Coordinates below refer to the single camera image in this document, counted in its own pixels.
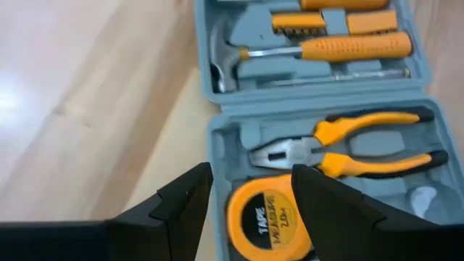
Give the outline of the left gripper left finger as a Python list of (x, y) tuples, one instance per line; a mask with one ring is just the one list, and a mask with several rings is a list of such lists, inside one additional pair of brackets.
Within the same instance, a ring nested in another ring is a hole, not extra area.
[(111, 261), (194, 261), (212, 181), (202, 162), (108, 220)]

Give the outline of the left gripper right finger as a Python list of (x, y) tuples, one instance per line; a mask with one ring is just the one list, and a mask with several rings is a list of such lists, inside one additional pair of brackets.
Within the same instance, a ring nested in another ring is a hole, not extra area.
[(427, 220), (304, 165), (293, 166), (291, 187), (320, 261), (441, 259)]

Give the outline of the pliers yellow black handles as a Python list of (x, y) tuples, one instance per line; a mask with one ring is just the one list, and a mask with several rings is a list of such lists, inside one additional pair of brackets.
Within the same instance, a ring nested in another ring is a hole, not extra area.
[(249, 154), (257, 167), (290, 170), (294, 165), (314, 167), (331, 178), (399, 178), (446, 164), (449, 154), (443, 149), (418, 154), (393, 162), (361, 162), (347, 154), (319, 152), (350, 133), (374, 125), (412, 125), (435, 119), (434, 111), (424, 106), (381, 107), (332, 114), (315, 124), (308, 136), (275, 139)]

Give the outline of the grey-blue plastic tool case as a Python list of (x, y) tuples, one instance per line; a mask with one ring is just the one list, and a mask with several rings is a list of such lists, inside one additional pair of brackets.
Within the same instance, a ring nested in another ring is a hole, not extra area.
[[(308, 133), (324, 116), (335, 112), (375, 107), (424, 106), (434, 111), (431, 123), (417, 126), (372, 127), (357, 131), (334, 147), (362, 160), (399, 160), (419, 152), (445, 149), (448, 162), (433, 170), (386, 181), (348, 178), (345, 183), (393, 207), (440, 225), (464, 224), (464, 168), (440, 106), (426, 93), (428, 62), (408, 0), (389, 0), (399, 28), (412, 39), (407, 58), (367, 62), (303, 62), (291, 57), (259, 58), (234, 70), (238, 90), (221, 93), (218, 71), (210, 59), (214, 24), (228, 20), (225, 39), (233, 45), (272, 48), (290, 40), (270, 29), (274, 11), (294, 11), (292, 0), (195, 0), (199, 66), (204, 93), (220, 107), (210, 121), (209, 155), (214, 188), (212, 211), (218, 261), (245, 261), (228, 238), (225, 210), (230, 194), (250, 178), (274, 175), (254, 167), (249, 151), (275, 138)], [(295, 78), (317, 78), (365, 71), (410, 70), (409, 78), (383, 78), (298, 86), (263, 88), (263, 83)]]

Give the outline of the steel hammer yellow grip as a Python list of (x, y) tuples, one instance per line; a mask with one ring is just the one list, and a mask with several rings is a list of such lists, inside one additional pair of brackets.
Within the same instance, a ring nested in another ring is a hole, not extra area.
[(230, 45), (225, 35), (228, 20), (222, 18), (212, 27), (210, 35), (210, 59), (217, 68), (218, 90), (231, 93), (238, 90), (234, 67), (251, 58), (296, 57), (299, 59), (349, 62), (366, 59), (404, 58), (413, 50), (413, 43), (406, 32), (366, 36), (328, 36), (300, 42), (295, 46), (272, 49), (249, 49)]

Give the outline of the yellow bit holder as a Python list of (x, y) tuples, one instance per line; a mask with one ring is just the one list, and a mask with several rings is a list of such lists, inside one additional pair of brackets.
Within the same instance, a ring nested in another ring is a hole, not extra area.
[(318, 12), (272, 13), (271, 22), (275, 34), (283, 34), (287, 37), (327, 34), (326, 22)]

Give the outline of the thin steel shaft tool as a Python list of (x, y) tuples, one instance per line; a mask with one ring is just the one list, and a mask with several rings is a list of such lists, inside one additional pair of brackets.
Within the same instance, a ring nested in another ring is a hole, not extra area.
[(377, 70), (377, 71), (365, 71), (365, 72), (353, 72), (350, 74), (343, 75), (330, 75), (325, 77), (317, 78), (295, 78), (290, 80), (276, 80), (268, 83), (263, 83), (263, 88), (274, 88), (280, 86), (298, 86), (305, 84), (314, 83), (332, 83), (332, 82), (343, 82), (343, 81), (354, 81), (354, 80), (375, 80), (383, 78), (409, 78), (411, 72), (406, 67), (403, 69), (389, 69), (389, 70)]

